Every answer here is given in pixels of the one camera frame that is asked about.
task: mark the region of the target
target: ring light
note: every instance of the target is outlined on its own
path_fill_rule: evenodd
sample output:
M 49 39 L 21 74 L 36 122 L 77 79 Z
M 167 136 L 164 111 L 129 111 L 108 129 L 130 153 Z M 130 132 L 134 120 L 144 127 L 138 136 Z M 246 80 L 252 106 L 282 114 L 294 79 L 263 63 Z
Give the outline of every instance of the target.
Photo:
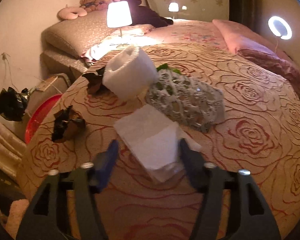
M 287 35 L 285 35 L 285 36 L 281 35 L 281 33 L 274 26 L 274 21 L 279 21 L 279 22 L 281 22 L 284 25 L 284 27 L 287 30 Z M 268 25 L 269 25 L 270 30 L 273 32 L 273 34 L 275 36 L 278 36 L 278 37 L 280 37 L 283 40 L 289 40 L 289 39 L 291 39 L 291 37 L 292 37 L 292 30 L 291 30 L 289 24 L 284 19 L 282 19 L 282 18 L 280 18 L 278 16 L 273 16 L 273 17 L 271 17 L 269 19 Z

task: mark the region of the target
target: tissue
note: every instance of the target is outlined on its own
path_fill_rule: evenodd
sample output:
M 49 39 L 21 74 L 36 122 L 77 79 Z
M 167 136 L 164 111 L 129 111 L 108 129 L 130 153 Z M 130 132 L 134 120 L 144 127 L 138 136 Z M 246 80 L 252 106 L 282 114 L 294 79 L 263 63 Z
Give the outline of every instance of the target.
M 129 46 L 108 62 L 102 83 L 126 101 L 157 79 L 158 73 L 150 57 L 140 47 Z
M 186 139 L 191 150 L 201 150 L 177 122 L 150 105 L 121 118 L 114 128 L 154 183 L 163 183 L 183 170 L 178 157 L 181 138 Z

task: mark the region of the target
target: dark blanket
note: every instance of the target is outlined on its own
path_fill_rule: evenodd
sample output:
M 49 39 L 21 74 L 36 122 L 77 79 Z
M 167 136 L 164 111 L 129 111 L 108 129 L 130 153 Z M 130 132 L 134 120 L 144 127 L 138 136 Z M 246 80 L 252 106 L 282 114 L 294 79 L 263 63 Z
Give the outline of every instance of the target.
M 153 27 L 166 27 L 168 25 L 173 24 L 173 21 L 170 19 L 166 19 L 164 17 L 160 17 L 155 11 L 151 10 L 146 6 L 142 6 L 141 0 L 121 0 L 127 1 L 130 8 L 132 24 L 151 24 Z

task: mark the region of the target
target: red plastic tub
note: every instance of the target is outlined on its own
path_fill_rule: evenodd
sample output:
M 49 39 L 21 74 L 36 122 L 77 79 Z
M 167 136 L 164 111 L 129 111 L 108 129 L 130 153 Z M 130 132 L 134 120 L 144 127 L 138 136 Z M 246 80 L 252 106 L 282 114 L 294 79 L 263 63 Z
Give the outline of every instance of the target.
M 26 127 L 26 133 L 25 133 L 26 144 L 30 142 L 31 138 L 37 131 L 43 119 L 45 119 L 47 114 L 50 112 L 50 110 L 53 108 L 53 106 L 61 97 L 62 94 L 57 94 L 54 95 L 53 97 L 50 97 L 41 106 L 39 106 L 38 109 L 34 112 L 33 116 L 29 120 Z

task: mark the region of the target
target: table lamp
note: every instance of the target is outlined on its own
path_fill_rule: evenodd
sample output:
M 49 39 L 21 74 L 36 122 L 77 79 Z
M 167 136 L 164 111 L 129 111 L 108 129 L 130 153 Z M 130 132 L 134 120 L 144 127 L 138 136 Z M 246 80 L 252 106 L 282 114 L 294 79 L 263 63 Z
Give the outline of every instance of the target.
M 179 5 L 176 2 L 172 2 L 169 4 L 169 12 L 173 12 L 173 18 L 175 13 L 179 11 Z
M 107 12 L 107 26 L 109 28 L 119 28 L 122 44 L 118 45 L 118 49 L 128 47 L 128 44 L 123 43 L 121 27 L 132 24 L 130 9 L 127 1 L 110 3 Z

